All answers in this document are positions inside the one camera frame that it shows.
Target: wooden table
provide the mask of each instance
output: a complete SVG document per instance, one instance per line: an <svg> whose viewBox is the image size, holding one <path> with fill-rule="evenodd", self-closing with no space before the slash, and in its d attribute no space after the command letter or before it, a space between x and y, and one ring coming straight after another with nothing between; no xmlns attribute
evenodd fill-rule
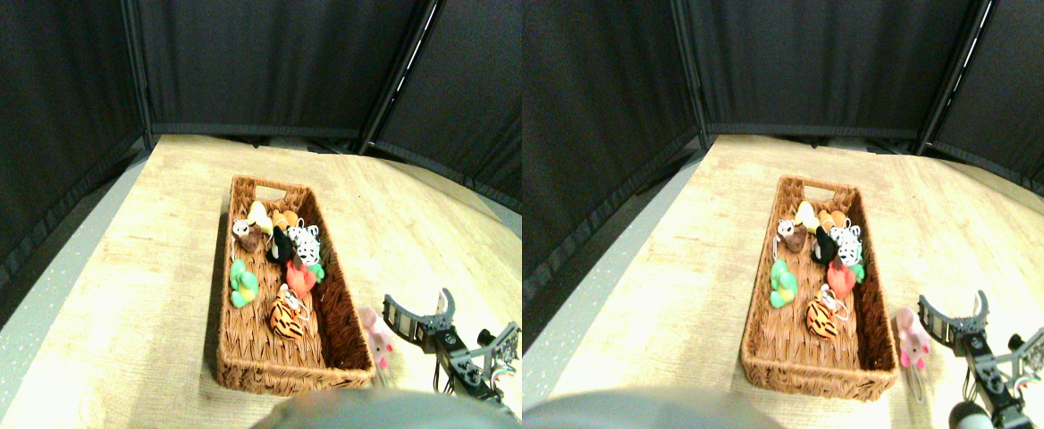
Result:
<svg viewBox="0 0 1044 429"><path fill-rule="evenodd" d="M722 136L625 270L551 397L685 385L743 398L790 428L947 426L963 401L967 361L938 344L923 404L902 377L880 400L860 403L756 388L743 376L740 339L783 174L860 187L889 311L918 308L926 294L947 314L968 315L982 289L993 351L1007 351L1013 333L1028 338L1044 327L1044 206L1027 191L935 159ZM1025 413L1044 426L1044 380L1024 391Z"/></svg>
<svg viewBox="0 0 1044 429"><path fill-rule="evenodd" d="M281 397L216 384L232 175L306 184L330 217L356 306L456 300L469 343L522 323L522 244L477 196L417 167L164 136L90 257L3 426L250 426ZM433 356L397 339L389 385L431 389ZM519 411L521 387L506 388Z"/></svg>

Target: pink plush toy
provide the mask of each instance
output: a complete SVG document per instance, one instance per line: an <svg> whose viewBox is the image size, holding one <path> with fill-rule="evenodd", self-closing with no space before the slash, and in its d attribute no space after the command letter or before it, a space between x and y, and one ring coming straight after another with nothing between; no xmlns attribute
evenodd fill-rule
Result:
<svg viewBox="0 0 1044 429"><path fill-rule="evenodd" d="M899 363L903 367L911 363L918 370L927 367L923 357L931 353L931 337L920 326L919 315L910 308L901 308L895 312L895 324L899 327Z"/></svg>
<svg viewBox="0 0 1044 429"><path fill-rule="evenodd" d="M359 308L359 323L363 324L363 331L367 334L371 356L379 363L379 367L386 370L387 355L395 352L395 347L392 345L395 332L390 331L390 327L387 327L371 307Z"/></svg>

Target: tiger plush toy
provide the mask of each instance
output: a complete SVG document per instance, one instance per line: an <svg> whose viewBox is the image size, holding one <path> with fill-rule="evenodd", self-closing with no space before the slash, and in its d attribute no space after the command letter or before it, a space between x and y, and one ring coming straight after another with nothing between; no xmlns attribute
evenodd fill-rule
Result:
<svg viewBox="0 0 1044 429"><path fill-rule="evenodd" d="M805 312L805 323L808 324L808 332L816 334L820 338L833 339L840 331L836 328L834 312L832 309L824 306L822 294L825 290L816 291L816 299L808 303L808 311Z"/></svg>
<svg viewBox="0 0 1044 429"><path fill-rule="evenodd" d="M304 327L299 318L301 300L295 297L294 291L288 289L288 284L280 286L280 293L277 301L271 303L270 326L271 331L286 339L300 339L304 336Z"/></svg>

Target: black backdrop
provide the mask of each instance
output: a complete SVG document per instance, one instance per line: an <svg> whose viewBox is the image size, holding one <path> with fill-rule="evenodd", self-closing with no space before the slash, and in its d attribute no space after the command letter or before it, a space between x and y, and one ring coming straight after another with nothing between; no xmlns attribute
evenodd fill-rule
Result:
<svg viewBox="0 0 1044 429"><path fill-rule="evenodd" d="M0 297L141 129L119 3L0 1Z"/></svg>
<svg viewBox="0 0 1044 429"><path fill-rule="evenodd" d="M567 296L544 289L615 209L696 135L669 3L531 3L523 314L535 334ZM526 335L526 343L538 335Z"/></svg>
<svg viewBox="0 0 1044 429"><path fill-rule="evenodd" d="M670 3L448 1L400 85L378 144L527 212L527 314L556 309L546 282L694 136L694 108L714 133L934 127L1044 195L1044 3L995 3L962 80L981 3L682 3L691 25ZM423 4L140 4L149 130L358 138ZM122 21L113 1L0 3L0 293L142 132Z"/></svg>
<svg viewBox="0 0 1044 429"><path fill-rule="evenodd" d="M972 1L689 0L711 133L917 139Z"/></svg>
<svg viewBox="0 0 1044 429"><path fill-rule="evenodd" d="M1044 3L992 5L934 146L1044 195Z"/></svg>
<svg viewBox="0 0 1044 429"><path fill-rule="evenodd" d="M521 212L521 38L518 0L447 1L376 146Z"/></svg>
<svg viewBox="0 0 1044 429"><path fill-rule="evenodd" d="M153 132L357 138L413 4L142 1Z"/></svg>

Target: dalmatian plush toy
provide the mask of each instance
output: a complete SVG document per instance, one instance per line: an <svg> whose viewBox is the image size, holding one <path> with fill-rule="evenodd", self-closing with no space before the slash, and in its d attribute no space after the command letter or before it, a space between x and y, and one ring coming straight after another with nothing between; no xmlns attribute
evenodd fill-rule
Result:
<svg viewBox="0 0 1044 429"><path fill-rule="evenodd" d="M319 262L319 227L310 225L308 228L290 227L288 238L295 246L295 257L304 265L315 265Z"/></svg>
<svg viewBox="0 0 1044 429"><path fill-rule="evenodd" d="M832 228L829 237L840 246L836 253L840 257L840 263L852 266L860 262L860 255L864 253L864 245L860 242L860 227Z"/></svg>

